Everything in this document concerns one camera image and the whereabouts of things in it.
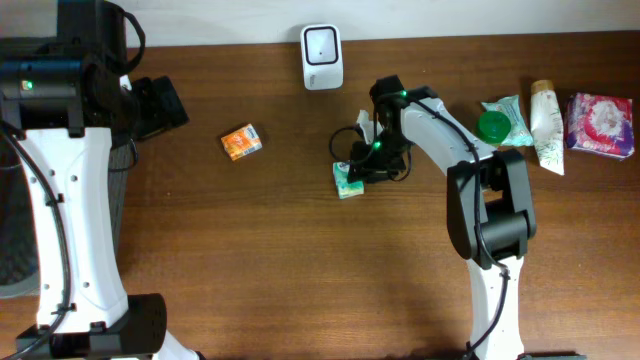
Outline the teal Kleenex tissue pack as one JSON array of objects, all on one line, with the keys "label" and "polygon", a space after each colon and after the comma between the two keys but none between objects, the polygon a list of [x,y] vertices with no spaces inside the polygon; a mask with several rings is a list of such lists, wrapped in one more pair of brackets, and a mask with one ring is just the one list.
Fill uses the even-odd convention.
[{"label": "teal Kleenex tissue pack", "polygon": [[333,163],[333,176],[336,185],[337,194],[340,200],[363,195],[364,183],[355,181],[350,183],[348,180],[350,165],[345,162]]}]

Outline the white cream tube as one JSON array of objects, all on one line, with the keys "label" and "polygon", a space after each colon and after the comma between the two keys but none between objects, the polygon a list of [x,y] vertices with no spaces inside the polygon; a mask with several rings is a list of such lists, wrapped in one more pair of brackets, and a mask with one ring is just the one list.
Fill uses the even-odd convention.
[{"label": "white cream tube", "polygon": [[531,85],[531,134],[540,166],[563,176],[564,126],[554,85],[538,80]]}]

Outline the green lid jar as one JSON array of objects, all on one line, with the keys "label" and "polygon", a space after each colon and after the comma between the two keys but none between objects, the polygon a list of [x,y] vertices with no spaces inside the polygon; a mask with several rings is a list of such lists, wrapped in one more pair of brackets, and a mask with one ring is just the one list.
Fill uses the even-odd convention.
[{"label": "green lid jar", "polygon": [[486,111],[478,119],[476,136],[491,145],[501,145],[511,132],[509,118],[499,111]]}]

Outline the teal snack pouch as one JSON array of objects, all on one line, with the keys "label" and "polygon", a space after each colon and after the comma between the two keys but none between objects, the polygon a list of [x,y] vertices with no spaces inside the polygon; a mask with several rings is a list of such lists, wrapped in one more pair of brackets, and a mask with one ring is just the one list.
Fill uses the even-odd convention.
[{"label": "teal snack pouch", "polygon": [[507,96],[495,102],[482,102],[485,110],[501,112],[510,121],[511,129],[501,146],[529,147],[533,145],[533,137],[526,126],[519,104],[518,95]]}]

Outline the orange Kleenex tissue pack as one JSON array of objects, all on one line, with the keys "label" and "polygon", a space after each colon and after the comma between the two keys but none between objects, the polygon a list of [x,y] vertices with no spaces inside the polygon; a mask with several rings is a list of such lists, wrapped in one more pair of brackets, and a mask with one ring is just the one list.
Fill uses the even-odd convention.
[{"label": "orange Kleenex tissue pack", "polygon": [[236,161],[262,148],[261,139],[252,124],[247,124],[223,136],[221,143],[232,161]]}]

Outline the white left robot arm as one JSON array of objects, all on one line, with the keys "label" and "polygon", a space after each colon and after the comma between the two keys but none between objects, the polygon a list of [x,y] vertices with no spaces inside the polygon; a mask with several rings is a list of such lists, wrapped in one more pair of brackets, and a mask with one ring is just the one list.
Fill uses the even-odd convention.
[{"label": "white left robot arm", "polygon": [[1,63],[1,132],[18,154],[39,256],[36,323],[18,359],[194,359],[157,294],[128,294],[116,264],[108,178],[114,149],[188,115],[167,77],[130,81],[135,16],[109,1],[62,1],[57,34]]}]

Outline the red purple package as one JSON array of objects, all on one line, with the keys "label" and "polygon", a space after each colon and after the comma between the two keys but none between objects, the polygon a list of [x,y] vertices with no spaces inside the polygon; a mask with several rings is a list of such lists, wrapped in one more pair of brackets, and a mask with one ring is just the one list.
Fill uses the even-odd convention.
[{"label": "red purple package", "polygon": [[624,160],[635,152],[633,100],[575,93],[567,103],[565,142],[570,150]]}]

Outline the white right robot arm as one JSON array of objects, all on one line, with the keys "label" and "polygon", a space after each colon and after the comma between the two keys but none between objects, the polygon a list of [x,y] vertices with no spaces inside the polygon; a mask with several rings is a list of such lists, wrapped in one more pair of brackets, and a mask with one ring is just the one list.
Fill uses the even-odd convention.
[{"label": "white right robot arm", "polygon": [[399,181],[413,148],[442,171],[450,241],[470,276],[472,329],[464,359],[528,359],[519,328],[519,281],[537,231],[529,174],[517,150],[477,138],[429,87],[406,89],[398,76],[369,91],[372,119],[356,126],[350,181]]}]

